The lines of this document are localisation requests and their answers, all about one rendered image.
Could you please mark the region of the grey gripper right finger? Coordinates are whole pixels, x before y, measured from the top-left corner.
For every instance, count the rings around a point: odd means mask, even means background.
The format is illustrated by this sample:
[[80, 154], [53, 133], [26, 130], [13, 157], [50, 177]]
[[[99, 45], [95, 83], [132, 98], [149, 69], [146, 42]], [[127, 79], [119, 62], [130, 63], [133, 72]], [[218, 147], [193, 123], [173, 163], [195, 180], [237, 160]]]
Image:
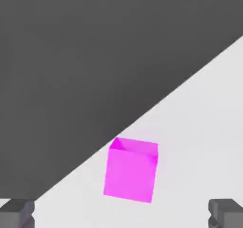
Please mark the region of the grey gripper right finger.
[[210, 199], [208, 228], [243, 228], [243, 207], [233, 199]]

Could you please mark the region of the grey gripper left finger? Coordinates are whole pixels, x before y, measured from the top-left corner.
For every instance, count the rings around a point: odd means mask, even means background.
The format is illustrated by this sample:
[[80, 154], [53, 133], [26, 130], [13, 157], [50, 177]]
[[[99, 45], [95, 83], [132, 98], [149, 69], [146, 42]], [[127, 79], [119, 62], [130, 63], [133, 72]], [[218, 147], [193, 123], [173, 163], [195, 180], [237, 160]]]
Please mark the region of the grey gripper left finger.
[[11, 199], [0, 208], [0, 228], [35, 228], [33, 200]]

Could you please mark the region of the small magenta cube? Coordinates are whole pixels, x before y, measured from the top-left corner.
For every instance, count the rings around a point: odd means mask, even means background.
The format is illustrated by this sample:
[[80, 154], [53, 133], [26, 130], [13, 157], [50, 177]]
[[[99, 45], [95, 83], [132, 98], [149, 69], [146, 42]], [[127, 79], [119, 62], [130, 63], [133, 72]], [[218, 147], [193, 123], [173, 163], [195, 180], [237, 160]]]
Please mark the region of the small magenta cube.
[[109, 147], [104, 195], [152, 202], [158, 144], [116, 137]]

